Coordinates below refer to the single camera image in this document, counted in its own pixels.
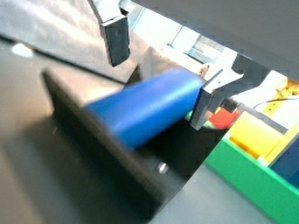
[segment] black holder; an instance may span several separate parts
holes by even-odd
[[[194,130],[181,119],[133,153],[109,135],[92,114],[84,110],[49,71],[41,77],[48,88],[53,117],[70,133],[84,151],[110,173],[118,193],[140,215],[150,218],[182,189],[226,130]],[[165,173],[158,165],[165,164]]]

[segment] blue foam roll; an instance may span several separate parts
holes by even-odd
[[[84,109],[106,126],[129,151],[192,110],[204,80],[182,69],[142,80]]]

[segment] gray surface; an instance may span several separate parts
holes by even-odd
[[[126,81],[146,49],[130,32],[129,59],[117,67],[108,64],[98,21],[88,1],[1,0],[0,20],[2,35],[120,81]]]
[[[145,223],[52,120],[38,74],[50,67],[81,103],[121,86],[44,57],[14,56],[1,42],[0,49],[0,223]],[[270,222],[202,166],[150,223]]]
[[[134,0],[299,81],[299,2]]]

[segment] red object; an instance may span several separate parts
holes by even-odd
[[[232,123],[237,120],[241,112],[236,110],[229,113],[224,108],[209,118],[209,122],[216,129],[228,129]]]

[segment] green container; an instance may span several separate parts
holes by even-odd
[[[299,190],[226,138],[220,140],[205,164],[269,219],[276,223],[299,223]]]

